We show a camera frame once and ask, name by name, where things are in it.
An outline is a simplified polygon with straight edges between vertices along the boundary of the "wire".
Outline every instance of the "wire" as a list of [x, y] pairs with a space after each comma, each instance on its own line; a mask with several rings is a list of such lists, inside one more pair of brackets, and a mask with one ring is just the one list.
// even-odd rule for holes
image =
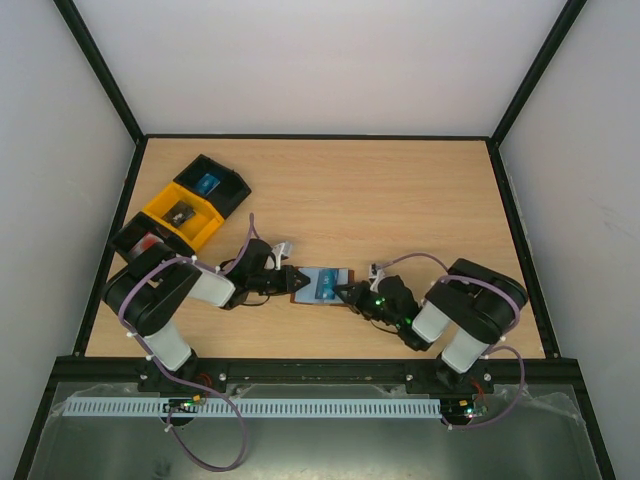
[[518, 400], [520, 400], [520, 397], [522, 397], [522, 394], [524, 393], [524, 386], [525, 386], [524, 360], [522, 359], [522, 356], [520, 355], [520, 353], [518, 353], [518, 351], [515, 348], [510, 347], [508, 345], [501, 345], [499, 347], [494, 347], [489, 351], [488, 354], [495, 353], [500, 350], [509, 350], [511, 353], [513, 353], [516, 356], [516, 358], [518, 359], [518, 363], [520, 364], [520, 384], [518, 385], [518, 391], [516, 392], [515, 397], [513, 397], [513, 400], [511, 401], [511, 403], [507, 406], [507, 408], [505, 408], [502, 412], [500, 412], [499, 415], [497, 415], [496, 417], [490, 420], [487, 420], [486, 422], [474, 423], [472, 425], [451, 425], [447, 421], [447, 419], [444, 418], [443, 416], [442, 423], [444, 423], [449, 430], [473, 430], [480, 427], [488, 427], [489, 425], [497, 423], [500, 420], [502, 420], [504, 417], [506, 417], [509, 414], [509, 412], [511, 412], [511, 410], [513, 410], [513, 408], [518, 403]]
[[482, 389], [482, 386], [480, 386], [480, 384], [473, 377], [471, 378], [471, 385], [473, 385], [475, 387], [475, 389], [478, 391], [478, 397], [476, 397], [476, 398], [480, 398], [480, 400], [482, 400], [482, 403], [484, 403], [485, 407], [487, 407], [487, 409], [488, 409], [489, 408], [489, 402], [487, 400], [487, 396], [484, 393], [484, 390]]
[[240, 248], [240, 252], [238, 252], [238, 255], [236, 255], [236, 258], [234, 258], [233, 261], [224, 270], [221, 270], [220, 272], [218, 272], [220, 275], [223, 275], [223, 276], [229, 275], [231, 270], [236, 268], [236, 265], [238, 265], [238, 262], [242, 260], [242, 257], [244, 256], [244, 252], [247, 251], [247, 247], [249, 246], [249, 241], [251, 240], [252, 235], [255, 235], [255, 237], [258, 240], [261, 240], [261, 237], [260, 235], [258, 235], [256, 227], [253, 224], [253, 219], [254, 219], [254, 215], [253, 215], [253, 212], [251, 212], [249, 214], [249, 230], [247, 231], [247, 236], [245, 237], [244, 244], [242, 245], [242, 248]]
[[243, 307], [261, 307], [262, 305], [267, 303], [270, 298], [271, 298], [271, 295], [268, 295], [267, 299], [264, 302], [261, 302], [261, 303], [243, 303], [242, 306]]
[[477, 285], [479, 287], [486, 288], [487, 290], [500, 296], [505, 302], [509, 304], [509, 306], [513, 309], [513, 320], [511, 321], [509, 326], [505, 329], [503, 335], [506, 334], [507, 332], [510, 332], [514, 328], [516, 328], [518, 323], [520, 323], [520, 308], [509, 295], [507, 295], [503, 290], [500, 290], [495, 285], [491, 285], [490, 283], [484, 282], [482, 280], [478, 280], [477, 278], [466, 277], [462, 275], [443, 275], [438, 279], [438, 282], [447, 283], [451, 280], [455, 280], [462, 283], [470, 283], [472, 285]]
[[127, 322], [124, 319], [124, 313], [126, 312], [127, 307], [131, 303], [131, 300], [133, 299], [133, 297], [136, 296], [136, 294], [142, 289], [142, 287], [145, 286], [149, 280], [151, 280], [153, 277], [155, 277], [158, 273], [160, 273], [164, 269], [170, 267], [173, 264], [181, 263], [181, 262], [192, 262], [198, 267], [200, 267], [201, 265], [204, 265], [204, 264], [201, 264], [201, 262], [198, 262], [198, 261], [196, 261], [196, 260], [194, 260], [192, 258], [174, 257], [174, 258], [171, 258], [171, 259], [167, 260], [166, 262], [163, 262], [160, 265], [156, 266], [153, 270], [151, 270], [149, 273], [147, 273], [131, 289], [131, 291], [124, 298], [122, 304], [120, 305], [120, 308], [118, 309], [118, 321], [120, 322], [120, 324], [123, 327], [125, 327], [127, 330], [129, 330], [129, 332], [132, 333], [133, 338], [135, 338], [136, 341], [138, 342], [138, 344], [142, 347], [142, 349], [145, 352], [147, 352], [148, 355], [151, 356], [151, 359], [152, 359], [153, 363], [156, 365], [156, 367], [158, 367], [158, 370], [160, 370], [160, 373], [162, 373], [165, 377], [167, 377], [169, 380], [171, 380], [171, 381], [173, 381], [175, 383], [179, 383], [179, 384], [185, 385], [187, 387], [196, 388], [196, 389], [202, 390], [204, 392], [207, 392], [207, 393], [211, 394], [214, 397], [218, 397], [218, 398], [222, 399], [224, 402], [226, 402], [229, 405], [229, 407], [231, 408], [231, 410], [233, 410], [233, 413], [235, 413], [236, 417], [238, 418], [238, 422], [240, 423], [240, 428], [242, 430], [242, 446], [240, 447], [240, 452], [238, 453], [238, 456], [236, 457], [236, 459], [226, 467], [218, 467], [218, 466], [215, 466], [215, 465], [210, 465], [210, 464], [208, 464], [206, 462], [203, 462], [198, 457], [196, 457], [191, 452], [191, 450], [189, 450], [189, 448], [184, 444], [182, 439], [178, 436], [177, 432], [175, 431], [175, 429], [171, 425], [171, 414], [173, 412], [170, 411], [169, 415], [167, 415], [167, 428], [169, 429], [169, 431], [173, 435], [173, 437], [176, 439], [176, 441], [178, 442], [178, 444], [180, 445], [180, 447], [182, 448], [184, 453], [187, 455], [187, 457], [193, 463], [195, 463], [199, 467], [201, 467], [201, 468], [203, 468], [203, 469], [205, 469], [207, 471], [210, 471], [210, 472], [228, 472], [228, 471], [233, 470], [234, 468], [238, 467], [242, 463], [242, 461], [244, 460], [244, 456], [245, 456], [245, 454], [247, 452], [247, 447], [249, 445], [249, 431], [247, 430], [246, 422], [244, 421], [244, 418], [243, 418], [242, 414], [240, 413], [240, 410], [238, 410], [238, 407], [229, 399], [229, 397], [227, 397], [226, 395], [214, 390], [213, 388], [209, 388], [207, 386], [200, 385], [198, 383], [190, 382], [188, 380], [183, 380], [183, 379], [178, 378], [178, 377], [172, 375], [171, 373], [169, 373], [169, 371], [166, 369], [166, 367], [163, 365], [163, 363], [153, 354], [153, 351], [151, 350], [149, 345], [147, 345], [147, 342], [145, 342], [144, 339], [138, 334], [136, 329], [129, 322]]
[[386, 329], [384, 329], [384, 328], [382, 328], [382, 327], [379, 327], [378, 325], [376, 325], [376, 324], [374, 323], [373, 318], [372, 318], [372, 319], [370, 319], [369, 321], [371, 322], [371, 325], [373, 325], [374, 327], [376, 327], [376, 328], [377, 328], [378, 330], [380, 330], [381, 332], [384, 332], [384, 333], [391, 333], [391, 334], [393, 334], [393, 335], [397, 335], [397, 334], [398, 334], [398, 330], [396, 330], [395, 332], [393, 332], [393, 331], [391, 331], [391, 330], [386, 330]]
[[383, 263], [382, 265], [376, 265], [378, 268], [387, 268], [390, 267], [391, 265], [395, 265], [396, 263], [400, 263], [403, 260], [406, 260], [407, 258], [413, 258], [413, 257], [426, 257], [426, 258], [430, 258], [431, 260], [433, 260], [434, 262], [436, 262], [438, 265], [440, 265], [442, 268], [444, 268], [444, 271], [448, 271], [449, 267], [447, 267], [445, 265], [445, 263], [440, 260], [438, 257], [436, 257], [435, 255], [431, 255], [430, 253], [425, 253], [425, 252], [415, 252], [415, 253], [409, 253], [407, 255], [403, 255], [401, 257], [396, 258], [395, 260], [391, 260], [387, 263]]

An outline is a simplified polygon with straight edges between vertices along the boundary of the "white cable tray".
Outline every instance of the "white cable tray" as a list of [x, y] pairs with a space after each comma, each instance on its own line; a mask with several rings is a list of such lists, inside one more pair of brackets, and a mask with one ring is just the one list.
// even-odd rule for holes
[[[73, 397], [67, 400], [66, 417], [157, 417], [166, 413], [166, 398]], [[432, 399], [253, 399], [234, 400], [246, 418], [440, 418], [440, 400]], [[230, 418], [235, 414], [223, 400], [213, 398], [204, 406], [188, 407], [175, 417]]]

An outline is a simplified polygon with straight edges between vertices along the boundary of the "wood grain surface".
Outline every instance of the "wood grain surface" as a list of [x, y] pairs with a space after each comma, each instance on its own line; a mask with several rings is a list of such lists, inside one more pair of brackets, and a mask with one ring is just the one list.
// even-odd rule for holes
[[[361, 280], [372, 262], [426, 251], [522, 282], [484, 142], [151, 139], [127, 220], [200, 153], [238, 171], [253, 190], [199, 252], [211, 265], [235, 257], [254, 212], [267, 242], [293, 242], [294, 265], [350, 268]], [[123, 266], [116, 256], [110, 276]], [[400, 274], [420, 299], [443, 272], [414, 258], [389, 273]], [[346, 308], [297, 305], [288, 297], [230, 312], [187, 299], [174, 320], [199, 356], [236, 358], [434, 358], [456, 328], [429, 351], [413, 352]], [[524, 357], [544, 357], [529, 306], [507, 344]], [[142, 350], [102, 303], [87, 355]]]

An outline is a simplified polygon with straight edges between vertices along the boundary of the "white wall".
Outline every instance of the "white wall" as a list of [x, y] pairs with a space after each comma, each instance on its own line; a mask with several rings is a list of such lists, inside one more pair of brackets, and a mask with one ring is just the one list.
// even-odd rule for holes
[[565, 0], [76, 0], [143, 131], [490, 135]]
[[70, 354], [133, 143], [52, 1], [0, 15], [0, 478]]
[[587, 2], [502, 147], [620, 479], [640, 468], [639, 21], [639, 2]]

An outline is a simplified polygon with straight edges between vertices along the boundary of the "black frame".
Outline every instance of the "black frame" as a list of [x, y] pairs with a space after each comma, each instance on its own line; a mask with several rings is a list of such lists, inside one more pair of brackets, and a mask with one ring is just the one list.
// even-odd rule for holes
[[[136, 144], [135, 152], [111, 224], [109, 236], [123, 225], [138, 171], [150, 138], [233, 138], [233, 139], [313, 139], [313, 140], [476, 140], [487, 146], [491, 165], [503, 207], [511, 230], [520, 267], [529, 291], [536, 325], [545, 352], [544, 360], [525, 360], [527, 382], [531, 384], [568, 384], [573, 386], [579, 408], [587, 423], [587, 430], [603, 478], [613, 479], [615, 474], [600, 434], [588, 392], [586, 390], [578, 362], [561, 358], [558, 342], [542, 296], [542, 291], [526, 241], [524, 229], [518, 214], [513, 192], [500, 156], [500, 144], [513, 126], [518, 114], [542, 77], [545, 69], [559, 49], [569, 29], [576, 21], [586, 0], [568, 0], [547, 36], [544, 44], [533, 61], [513, 97], [504, 116], [491, 137], [487, 136], [407, 136], [407, 135], [189, 135], [189, 134], [144, 134], [140, 129], [122, 92], [115, 82], [104, 58], [93, 41], [73, 0], [53, 0], [71, 33], [85, 54], [107, 96], [113, 103], [123, 124]], [[74, 346], [74, 354], [58, 357], [45, 388], [40, 406], [34, 418], [20, 463], [15, 473], [16, 479], [26, 478], [33, 462], [40, 434], [48, 416], [55, 389], [60, 382], [137, 382], [139, 380], [140, 359], [136, 358], [90, 358], [85, 357], [95, 316], [100, 304], [100, 291], [107, 275], [114, 251], [105, 246], [96, 279], [91, 290], [87, 308]], [[422, 384], [420, 372], [429, 370], [435, 360], [278, 360], [278, 359], [201, 359], [207, 371], [220, 371], [227, 376], [227, 382], [246, 382], [249, 376], [253, 383], [309, 383], [314, 377], [315, 383], [383, 383], [405, 384], [408, 389], [431, 388]], [[494, 383], [517, 383], [519, 365], [515, 360], [481, 361], [490, 368]], [[433, 392], [446, 397], [444, 392]]]

